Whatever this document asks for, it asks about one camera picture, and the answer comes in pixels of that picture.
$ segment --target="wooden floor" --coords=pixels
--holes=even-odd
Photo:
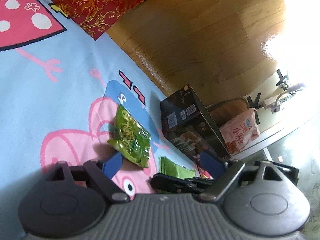
[[[205,105],[252,92],[278,62],[284,0],[146,0],[108,35],[165,93],[190,84]]]

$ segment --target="pink snack bag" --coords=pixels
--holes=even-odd
[[[259,137],[254,111],[254,108],[249,108],[219,128],[231,155],[241,152],[249,142]]]

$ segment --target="plastic snack bag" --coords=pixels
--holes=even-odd
[[[254,108],[249,108],[219,128],[231,155],[241,152],[249,142],[259,137],[254,111]]]
[[[117,138],[109,139],[108,143],[129,161],[142,168],[148,168],[150,133],[130,115],[123,105],[118,106],[115,127]]]

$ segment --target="cartoon pig eye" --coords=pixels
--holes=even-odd
[[[128,177],[123,180],[122,187],[130,197],[134,196],[134,194],[136,193],[134,183]]]

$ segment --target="white polka dot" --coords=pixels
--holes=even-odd
[[[17,0],[7,0],[5,6],[7,9],[15,10],[19,8],[20,4]]]
[[[35,13],[31,17],[31,21],[35,27],[37,27],[38,29],[41,29],[41,30],[47,30],[47,29],[51,28],[51,26],[52,26],[52,23],[51,23],[49,17],[47,17],[46,15],[44,15],[42,13]]]
[[[0,21],[0,32],[5,32],[9,30],[10,23],[8,21]]]

